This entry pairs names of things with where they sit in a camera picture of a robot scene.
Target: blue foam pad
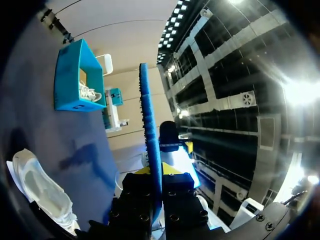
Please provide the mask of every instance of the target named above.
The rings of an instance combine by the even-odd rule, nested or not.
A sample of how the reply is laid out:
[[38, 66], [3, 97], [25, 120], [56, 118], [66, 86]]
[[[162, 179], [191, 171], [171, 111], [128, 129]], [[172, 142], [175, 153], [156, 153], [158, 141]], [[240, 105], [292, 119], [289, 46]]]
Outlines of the blue foam pad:
[[152, 218], [154, 222], [159, 216], [162, 208], [162, 165], [159, 141], [157, 138], [155, 114], [149, 86], [148, 65], [146, 63], [141, 63], [139, 69], [140, 100], [142, 120], [144, 124], [145, 145], [148, 153], [150, 173], [154, 187], [153, 194], [155, 196]]

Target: yellow object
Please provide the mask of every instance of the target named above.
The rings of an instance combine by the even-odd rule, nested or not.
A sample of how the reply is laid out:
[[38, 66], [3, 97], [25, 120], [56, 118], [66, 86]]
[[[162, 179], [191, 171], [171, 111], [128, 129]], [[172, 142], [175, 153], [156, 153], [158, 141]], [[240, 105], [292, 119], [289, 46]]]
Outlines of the yellow object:
[[194, 143], [192, 141], [186, 141], [185, 144], [188, 147], [188, 154], [194, 151]]
[[[169, 174], [182, 174], [182, 172], [176, 170], [173, 166], [170, 166], [169, 164], [163, 162], [162, 163], [163, 168], [163, 174], [169, 175]], [[136, 171], [134, 174], [150, 174], [150, 167], [146, 166], [139, 171]]]

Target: screw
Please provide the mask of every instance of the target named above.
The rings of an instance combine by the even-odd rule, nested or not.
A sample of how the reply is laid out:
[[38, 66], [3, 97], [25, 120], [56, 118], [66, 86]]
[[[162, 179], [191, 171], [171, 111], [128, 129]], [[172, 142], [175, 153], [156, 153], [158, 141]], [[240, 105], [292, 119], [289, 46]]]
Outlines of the screw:
[[258, 214], [255, 216], [255, 219], [256, 219], [258, 222], [262, 222], [263, 220], [265, 220], [265, 216], [263, 216], [262, 214], [258, 213]]
[[177, 222], [177, 221], [179, 221], [179, 217], [178, 217], [177, 215], [175, 215], [175, 214], [171, 214], [171, 215], [169, 216], [169, 218], [170, 218], [170, 220], [171, 220], [172, 222]]
[[113, 218], [116, 218], [116, 217], [118, 217], [119, 216], [119, 213], [117, 213], [117, 212], [113, 212], [113, 211], [110, 211], [110, 216], [111, 217], [113, 217]]
[[194, 195], [194, 194], [195, 194], [195, 190], [189, 189], [189, 190], [188, 190], [188, 194]]
[[139, 216], [139, 218], [140, 218], [140, 220], [141, 220], [142, 222], [146, 222], [146, 221], [149, 220], [149, 217], [148, 217], [147, 215], [145, 215], [145, 214], [141, 214], [141, 215]]
[[207, 212], [206, 210], [201, 210], [201, 211], [200, 211], [200, 216], [201, 216], [202, 218], [205, 218], [205, 217], [208, 216], [208, 212]]
[[271, 231], [274, 229], [274, 225], [272, 222], [268, 222], [266, 225], [265, 225], [265, 230], [267, 231]]

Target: white sneaker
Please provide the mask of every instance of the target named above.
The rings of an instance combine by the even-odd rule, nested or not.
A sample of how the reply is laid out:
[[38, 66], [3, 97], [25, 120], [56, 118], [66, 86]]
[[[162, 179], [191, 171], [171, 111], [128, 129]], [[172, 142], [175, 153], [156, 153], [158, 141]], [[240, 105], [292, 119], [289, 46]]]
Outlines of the white sneaker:
[[82, 81], [79, 82], [80, 97], [91, 102], [97, 102], [102, 98], [102, 94], [95, 92], [93, 88], [88, 88]]
[[58, 225], [76, 236], [80, 229], [72, 212], [72, 201], [64, 190], [43, 170], [37, 157], [29, 150], [17, 152], [12, 159], [16, 178], [29, 202], [38, 206]]

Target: blue box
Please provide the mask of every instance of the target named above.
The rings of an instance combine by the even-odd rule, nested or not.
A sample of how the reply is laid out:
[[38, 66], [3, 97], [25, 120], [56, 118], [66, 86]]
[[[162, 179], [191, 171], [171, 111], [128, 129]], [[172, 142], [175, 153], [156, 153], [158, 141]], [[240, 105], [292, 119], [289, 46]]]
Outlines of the blue box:
[[121, 106], [124, 104], [124, 101], [122, 99], [121, 90], [119, 88], [112, 88], [110, 90], [110, 95], [112, 98], [112, 104], [114, 106]]
[[[86, 73], [86, 85], [102, 98], [92, 102], [80, 98], [80, 69]], [[84, 39], [59, 51], [54, 76], [54, 109], [92, 112], [106, 108], [103, 68]]]

